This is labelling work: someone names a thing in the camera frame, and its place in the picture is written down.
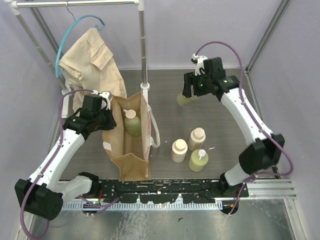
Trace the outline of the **brown canvas bag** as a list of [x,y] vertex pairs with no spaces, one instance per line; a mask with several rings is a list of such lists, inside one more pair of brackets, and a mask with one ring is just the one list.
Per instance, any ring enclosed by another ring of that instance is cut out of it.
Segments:
[[[116,127],[102,133],[103,148],[119,168],[119,181],[134,182],[151,179],[150,150],[160,145],[151,107],[141,92],[129,98],[114,96],[111,101]],[[141,136],[132,136],[125,130],[125,110],[134,110],[141,120]]]

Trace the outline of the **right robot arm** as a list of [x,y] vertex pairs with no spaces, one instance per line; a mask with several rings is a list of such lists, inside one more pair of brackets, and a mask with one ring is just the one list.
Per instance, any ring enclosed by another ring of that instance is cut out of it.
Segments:
[[279,162],[279,148],[284,146],[285,139],[281,134],[274,134],[259,119],[244,90],[240,89],[238,78],[226,75],[220,57],[194,54],[191,61],[196,65],[192,75],[193,93],[198,97],[206,94],[217,97],[235,119],[247,145],[238,163],[219,178],[220,193],[231,197],[244,181]]

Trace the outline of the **green bottle beige cap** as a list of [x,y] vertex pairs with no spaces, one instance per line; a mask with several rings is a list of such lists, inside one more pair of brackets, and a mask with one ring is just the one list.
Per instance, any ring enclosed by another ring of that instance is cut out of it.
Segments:
[[180,106],[186,106],[186,105],[189,105],[189,104],[193,103],[194,101],[198,100],[199,97],[193,96],[193,97],[187,98],[182,93],[179,93],[176,99],[177,99],[177,103]]

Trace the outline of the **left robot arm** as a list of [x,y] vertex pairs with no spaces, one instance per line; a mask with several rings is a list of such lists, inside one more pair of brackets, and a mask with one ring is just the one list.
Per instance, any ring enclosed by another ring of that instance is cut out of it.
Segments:
[[102,146],[118,167],[121,182],[150,180],[149,153],[160,146],[160,138],[151,136],[158,126],[148,104],[148,89],[142,85],[129,98],[86,90],[82,106],[60,123],[60,136],[42,164],[28,179],[15,184],[20,211],[51,221],[64,203],[83,194],[88,198],[99,195],[99,178],[91,173],[82,172],[58,184],[73,155],[97,131],[102,132]]

